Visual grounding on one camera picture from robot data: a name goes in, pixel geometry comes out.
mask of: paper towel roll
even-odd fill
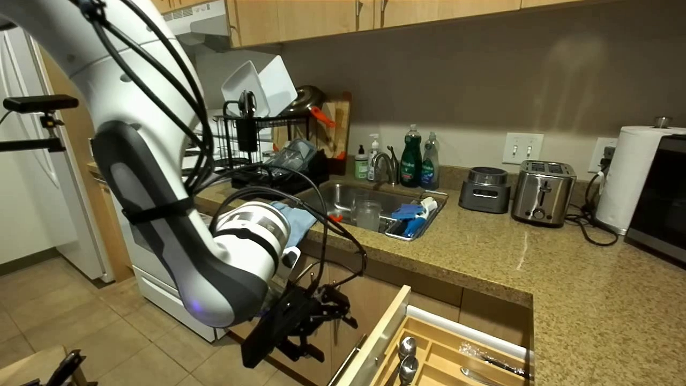
[[[623,125],[619,131],[596,210],[600,222],[626,233],[659,138],[673,133],[686,133],[686,129]]]

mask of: range hood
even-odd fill
[[[232,46],[224,0],[164,13],[164,21],[183,48],[227,50]]]

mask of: tiled floor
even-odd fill
[[[103,386],[296,384],[268,361],[244,368],[236,340],[205,342],[133,279],[94,287],[61,257],[0,275],[0,367],[50,344],[79,346],[85,376]]]

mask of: bottle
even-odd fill
[[[363,179],[368,175],[366,165],[368,165],[368,155],[363,152],[363,145],[360,144],[355,153],[355,177]]]
[[[421,172],[419,172],[419,184],[425,189],[435,190],[436,189],[436,138],[435,133],[430,131],[426,144],[425,144],[425,161],[421,161]]]
[[[366,177],[376,179],[376,158],[379,158],[379,140],[371,140],[368,162],[366,162]]]
[[[421,136],[415,131],[415,124],[408,124],[408,133],[404,135],[404,149],[401,155],[401,184],[417,186],[419,168],[421,168]]]

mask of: kitchen sink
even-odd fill
[[[324,201],[312,189],[301,192],[299,197],[309,206],[329,214],[345,225],[366,226],[401,239],[413,239],[421,231],[426,231],[426,226],[438,214],[447,199],[447,194],[442,190],[404,189],[390,184],[376,186],[363,179],[328,179],[318,186],[318,190]],[[406,221],[392,219],[392,212],[396,212],[403,203],[419,203],[426,197],[433,197],[436,207],[430,210],[426,221],[417,221],[417,226],[406,233]]]

